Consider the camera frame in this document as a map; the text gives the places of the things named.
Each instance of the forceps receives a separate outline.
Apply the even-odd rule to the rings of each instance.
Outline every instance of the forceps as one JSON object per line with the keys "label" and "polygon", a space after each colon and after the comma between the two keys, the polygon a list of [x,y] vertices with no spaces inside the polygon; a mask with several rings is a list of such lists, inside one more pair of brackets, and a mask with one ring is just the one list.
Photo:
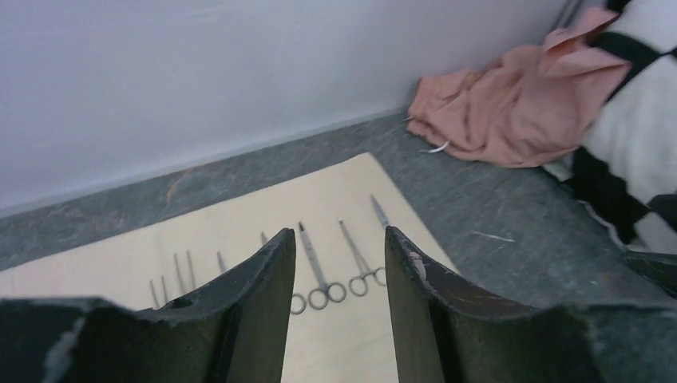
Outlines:
{"label": "forceps", "polygon": [[[348,288],[350,289],[350,292],[353,293],[354,296],[356,297],[363,297],[366,295],[366,293],[369,292],[369,285],[366,284],[366,277],[373,276],[374,281],[380,286],[385,286],[386,283],[381,281],[378,278],[378,272],[383,270],[383,272],[386,272],[385,267],[377,267],[376,270],[373,270],[371,267],[369,267],[369,264],[366,263],[366,259],[362,257],[362,254],[360,254],[358,247],[355,246],[355,242],[353,241],[353,238],[350,236],[350,232],[348,232],[348,229],[346,228],[346,225],[343,223],[342,219],[338,220],[338,225],[341,227],[341,231],[343,232],[343,236],[346,238],[346,242],[348,242],[348,247],[350,247],[350,251],[353,253],[353,257],[355,258],[355,263],[358,264],[358,269],[359,269],[359,275],[356,277],[353,277],[350,279],[348,282]],[[362,289],[355,289],[354,284],[356,282],[361,282],[361,284],[364,286]]]}
{"label": "forceps", "polygon": [[[317,260],[317,256],[315,255],[315,249],[313,249],[311,239],[308,237],[308,233],[306,233],[306,228],[303,227],[303,224],[300,222],[299,229],[301,230],[301,243],[303,243],[303,247],[306,249],[306,256],[308,257],[308,262],[310,262],[311,268],[313,269],[313,274],[315,275],[315,279],[317,279],[318,281],[318,287],[316,289],[311,290],[311,292],[308,294],[307,300],[308,305],[310,305],[310,307],[316,310],[322,310],[325,307],[327,307],[329,301],[332,301],[334,303],[343,302],[343,300],[346,299],[346,296],[348,295],[346,287],[340,282],[327,283],[327,280],[324,278],[324,274],[322,273],[322,268],[320,267],[319,262]],[[341,290],[341,294],[337,298],[331,296],[331,287],[334,286],[338,287]],[[313,303],[313,295],[318,294],[321,295],[324,300],[323,303],[316,305]]]}
{"label": "forceps", "polygon": [[[261,231],[261,244],[265,245],[266,243],[268,243],[268,238],[266,238],[266,234]],[[297,298],[298,300],[301,301],[301,308],[300,309],[298,309],[296,311],[294,311],[293,308],[289,309],[289,312],[291,312],[292,315],[299,315],[303,311],[306,310],[306,306],[307,306],[306,299],[301,294],[294,293],[294,294],[291,295],[291,298],[292,299]]]}

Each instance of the surgical scissors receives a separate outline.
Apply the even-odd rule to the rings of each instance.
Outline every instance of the surgical scissors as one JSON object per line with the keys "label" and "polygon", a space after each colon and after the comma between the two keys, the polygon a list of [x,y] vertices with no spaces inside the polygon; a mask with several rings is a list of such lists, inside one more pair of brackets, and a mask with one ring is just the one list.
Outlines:
{"label": "surgical scissors", "polygon": [[[324,274],[322,273],[322,268],[319,265],[317,256],[315,255],[315,249],[313,249],[311,239],[308,237],[306,228],[303,227],[303,223],[301,222],[299,222],[299,229],[301,230],[301,243],[303,243],[303,248],[306,249],[306,256],[308,257],[308,262],[311,264],[313,274],[315,275],[315,279],[317,279],[318,282],[318,287],[311,290],[311,292],[308,294],[307,300],[308,305],[310,305],[310,307],[312,307],[315,310],[322,310],[325,307],[327,307],[329,301],[332,301],[334,303],[343,302],[343,300],[346,299],[346,296],[348,295],[346,287],[340,282],[327,283],[327,280],[324,278]],[[331,287],[334,286],[338,287],[342,291],[337,298],[331,296]],[[324,297],[323,303],[318,305],[313,303],[313,295],[317,294],[320,294]]]}
{"label": "surgical scissors", "polygon": [[376,197],[374,197],[374,195],[372,194],[369,196],[369,198],[371,199],[371,207],[374,209],[374,212],[378,217],[378,221],[381,223],[381,227],[383,227],[383,230],[385,230],[390,225],[390,220],[388,219],[386,213],[383,211],[381,204],[379,204],[378,201],[376,200]]}
{"label": "surgical scissors", "polygon": [[[350,248],[350,252],[353,253],[353,257],[355,258],[355,263],[358,264],[358,269],[359,269],[359,275],[356,277],[353,277],[350,279],[348,282],[348,288],[350,289],[350,292],[353,293],[354,296],[356,297],[363,297],[366,295],[366,293],[369,292],[369,285],[366,283],[366,277],[373,276],[374,281],[380,285],[380,286],[385,286],[386,283],[378,279],[378,272],[383,270],[383,272],[386,272],[385,267],[377,267],[376,270],[373,270],[371,267],[369,267],[369,264],[366,262],[366,259],[362,256],[362,254],[359,252],[358,247],[355,245],[355,242],[353,241],[353,238],[350,236],[350,232],[346,228],[346,224],[343,223],[342,219],[338,220],[338,225],[341,227],[341,231],[343,232],[343,236],[346,238],[346,242],[348,242],[348,247]],[[364,285],[363,292],[359,292],[359,290],[356,290],[354,287],[354,284],[356,282],[362,282]]]}
{"label": "surgical scissors", "polygon": [[[268,243],[268,238],[266,238],[266,233],[264,233],[264,232],[261,231],[261,244],[262,244],[262,245],[265,245],[266,243]],[[307,306],[306,299],[305,299],[301,294],[299,294],[299,293],[294,293],[294,294],[291,295],[291,298],[292,298],[292,299],[293,299],[293,298],[297,298],[298,300],[301,301],[301,308],[300,308],[300,309],[298,309],[298,310],[296,310],[296,311],[294,311],[293,308],[290,308],[290,309],[289,309],[289,312],[290,312],[292,315],[299,315],[299,314],[301,314],[303,311],[306,310],[306,306]]]}

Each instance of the beige cloth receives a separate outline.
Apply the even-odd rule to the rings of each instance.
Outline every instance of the beige cloth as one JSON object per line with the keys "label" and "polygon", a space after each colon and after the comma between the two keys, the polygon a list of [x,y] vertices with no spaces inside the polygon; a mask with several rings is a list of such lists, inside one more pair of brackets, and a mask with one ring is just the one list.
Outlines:
{"label": "beige cloth", "polygon": [[[260,247],[260,233],[272,237],[303,221],[328,282],[348,281],[358,267],[337,222],[343,219],[355,245],[372,268],[384,265],[384,231],[371,207],[375,195],[391,223],[426,254],[456,268],[426,226],[370,154],[254,191],[139,230],[45,257],[0,272],[0,297],[99,295],[132,309],[153,306],[148,281],[162,299],[180,295],[173,255],[188,283],[191,251],[196,285],[219,274],[216,252],[233,268]],[[395,383],[393,334],[385,287],[368,279],[362,298],[348,293],[324,310],[307,307],[289,318],[283,383]],[[296,235],[294,292],[307,296],[318,285],[300,236]]]}
{"label": "beige cloth", "polygon": [[510,50],[486,70],[423,77],[408,130],[462,160],[535,167],[575,150],[630,65],[585,39],[616,14],[589,9],[542,47]]}

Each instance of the gray countertop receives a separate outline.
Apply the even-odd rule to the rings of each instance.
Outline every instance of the gray countertop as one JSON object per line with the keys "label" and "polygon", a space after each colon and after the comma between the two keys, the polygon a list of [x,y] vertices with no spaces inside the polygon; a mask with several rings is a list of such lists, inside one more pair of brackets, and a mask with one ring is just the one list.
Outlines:
{"label": "gray countertop", "polygon": [[[534,306],[665,300],[540,169],[425,154],[398,114],[0,220],[0,270],[157,223],[372,152],[470,281]],[[491,235],[514,242],[492,238]]]}

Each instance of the black and white fabric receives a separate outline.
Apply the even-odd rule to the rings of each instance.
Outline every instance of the black and white fabric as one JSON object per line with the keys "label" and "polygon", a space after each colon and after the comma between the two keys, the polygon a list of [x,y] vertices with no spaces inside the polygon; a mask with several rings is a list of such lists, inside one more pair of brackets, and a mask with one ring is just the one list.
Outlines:
{"label": "black and white fabric", "polygon": [[612,238],[677,255],[677,0],[631,0],[591,43],[631,62],[579,149],[544,168]]}

